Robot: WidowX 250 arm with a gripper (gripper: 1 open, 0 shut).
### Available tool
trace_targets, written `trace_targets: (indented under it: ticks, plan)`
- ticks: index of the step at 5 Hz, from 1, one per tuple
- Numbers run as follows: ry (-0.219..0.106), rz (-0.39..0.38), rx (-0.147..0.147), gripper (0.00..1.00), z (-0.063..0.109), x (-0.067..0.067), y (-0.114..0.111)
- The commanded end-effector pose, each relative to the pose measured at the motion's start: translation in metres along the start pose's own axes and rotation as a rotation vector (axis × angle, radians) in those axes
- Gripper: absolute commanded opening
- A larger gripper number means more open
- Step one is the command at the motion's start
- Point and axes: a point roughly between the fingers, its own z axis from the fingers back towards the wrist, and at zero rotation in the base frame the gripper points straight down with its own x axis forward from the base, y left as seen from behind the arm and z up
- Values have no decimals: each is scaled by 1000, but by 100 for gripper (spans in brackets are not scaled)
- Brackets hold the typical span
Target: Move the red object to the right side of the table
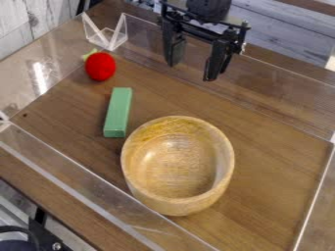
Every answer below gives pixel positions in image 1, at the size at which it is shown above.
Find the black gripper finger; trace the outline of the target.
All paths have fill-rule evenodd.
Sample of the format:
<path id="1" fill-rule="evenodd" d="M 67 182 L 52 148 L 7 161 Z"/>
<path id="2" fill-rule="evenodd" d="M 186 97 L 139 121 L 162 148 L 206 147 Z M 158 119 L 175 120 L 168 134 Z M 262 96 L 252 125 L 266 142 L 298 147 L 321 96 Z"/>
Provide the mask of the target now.
<path id="1" fill-rule="evenodd" d="M 163 19 L 163 43 L 166 61 L 174 67 L 184 56 L 186 38 L 182 25 L 167 19 Z"/>
<path id="2" fill-rule="evenodd" d="M 206 62 L 204 81 L 214 81 L 226 71 L 232 59 L 232 53 L 232 47 L 228 41 L 222 39 L 214 41 L 211 55 Z"/>

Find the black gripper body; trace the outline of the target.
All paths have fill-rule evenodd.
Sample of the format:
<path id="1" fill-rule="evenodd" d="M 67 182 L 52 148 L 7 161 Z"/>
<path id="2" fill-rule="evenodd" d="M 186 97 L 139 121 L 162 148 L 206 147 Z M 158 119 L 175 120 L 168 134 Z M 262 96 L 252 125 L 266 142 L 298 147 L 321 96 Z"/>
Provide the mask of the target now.
<path id="1" fill-rule="evenodd" d="M 230 15 L 232 0 L 160 0 L 160 3 L 163 17 L 219 36 L 227 30 L 235 31 L 236 53 L 243 52 L 246 33 L 251 30 L 251 25 L 248 21 Z"/>

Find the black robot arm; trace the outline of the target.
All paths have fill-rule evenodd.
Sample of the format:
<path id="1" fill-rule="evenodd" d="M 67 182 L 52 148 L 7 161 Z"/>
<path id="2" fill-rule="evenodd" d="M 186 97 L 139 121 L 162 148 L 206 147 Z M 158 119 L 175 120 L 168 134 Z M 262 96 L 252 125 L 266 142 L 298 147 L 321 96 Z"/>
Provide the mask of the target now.
<path id="1" fill-rule="evenodd" d="M 214 81 L 223 74 L 234 54 L 242 54 L 246 34 L 251 25 L 246 20 L 228 21 L 232 0 L 186 0 L 179 7 L 170 0 L 160 0 L 163 47 L 167 64 L 174 67 L 183 59 L 186 36 L 210 43 L 211 54 L 204 66 L 204 81 Z"/>

